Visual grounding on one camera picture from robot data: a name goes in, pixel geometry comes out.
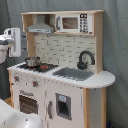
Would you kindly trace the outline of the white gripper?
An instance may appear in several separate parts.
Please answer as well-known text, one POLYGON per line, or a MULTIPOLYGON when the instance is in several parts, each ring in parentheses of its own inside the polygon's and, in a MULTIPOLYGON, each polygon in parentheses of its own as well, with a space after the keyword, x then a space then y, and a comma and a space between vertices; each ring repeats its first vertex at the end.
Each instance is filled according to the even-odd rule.
POLYGON ((13 45, 10 47, 9 56, 20 57, 21 56, 21 33, 19 28, 12 29, 12 40, 13 40, 13 45))

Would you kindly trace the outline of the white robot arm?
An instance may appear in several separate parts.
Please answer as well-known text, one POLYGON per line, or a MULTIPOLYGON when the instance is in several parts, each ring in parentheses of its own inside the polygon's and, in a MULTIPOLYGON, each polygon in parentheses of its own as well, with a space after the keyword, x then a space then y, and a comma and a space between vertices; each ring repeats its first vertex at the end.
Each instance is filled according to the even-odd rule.
MULTIPOLYGON (((0 65, 6 56, 21 56, 21 34, 17 27, 7 28, 0 35, 0 65)), ((43 121, 39 115, 20 112, 0 99, 0 128, 43 128, 43 121)))

